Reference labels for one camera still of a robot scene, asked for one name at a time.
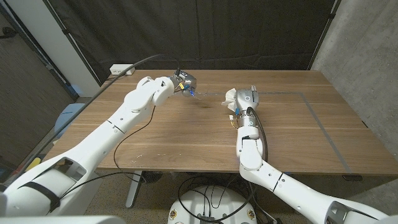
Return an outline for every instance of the black strap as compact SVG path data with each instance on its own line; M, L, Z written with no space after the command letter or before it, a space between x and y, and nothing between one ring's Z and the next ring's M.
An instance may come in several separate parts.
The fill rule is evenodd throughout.
M54 211L56 208L58 208L61 204L60 198L55 195L51 190L48 188L44 187L43 185L40 185L36 182L28 182L21 187L30 187L32 189L37 190L38 192L44 194L48 199L50 199L50 212Z

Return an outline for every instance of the blue object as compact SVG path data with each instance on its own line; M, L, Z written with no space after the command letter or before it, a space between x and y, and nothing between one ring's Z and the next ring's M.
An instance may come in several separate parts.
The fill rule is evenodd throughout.
M54 132L58 131L61 126L65 124L83 105L84 103L71 103L65 109L63 109L62 113L55 122ZM65 131L69 128L69 125L66 126L59 134L57 134L57 138L60 138L65 133Z

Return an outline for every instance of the table leg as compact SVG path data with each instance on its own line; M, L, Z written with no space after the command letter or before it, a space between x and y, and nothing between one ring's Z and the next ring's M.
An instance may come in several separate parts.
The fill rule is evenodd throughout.
M134 171L134 173L141 175L142 171L137 170L137 171ZM141 178L138 175L133 175L132 179L136 180L136 181L140 181ZM134 201L136 200L140 186L141 186L141 183L131 181L129 194L127 195L127 200L126 200L126 208L132 208L134 206Z

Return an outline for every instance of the white cloth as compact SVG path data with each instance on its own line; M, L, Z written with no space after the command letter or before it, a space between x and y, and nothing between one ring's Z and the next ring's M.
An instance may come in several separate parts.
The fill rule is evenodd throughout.
M228 109L235 112L235 103L236 103L236 90L233 88L225 93L225 101L221 103L223 106L227 106Z

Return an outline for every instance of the gray floor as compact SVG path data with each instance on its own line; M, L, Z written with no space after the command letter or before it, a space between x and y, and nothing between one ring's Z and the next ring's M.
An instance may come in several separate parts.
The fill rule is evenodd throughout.
M107 174L110 171L101 170L98 173ZM229 177L229 174L218 175L225 179ZM123 175L107 177L86 214L117 215L127 223L167 223L170 207L177 199L178 186L189 177L191 176L183 172L178 173L176 178L165 173L156 183L142 184L136 204L131 209L124 206L130 181ZM380 203L386 197L395 197L397 201L397 195L378 195L379 198L369 198L364 194L383 184L391 184L394 181L392 177L364 177L361 182L348 182L342 176L294 175L293 177L324 194L366 203L388 214L397 213ZM269 191L259 190L258 197L260 206L273 217L280 218L283 223L306 223L302 215L295 213L292 208Z

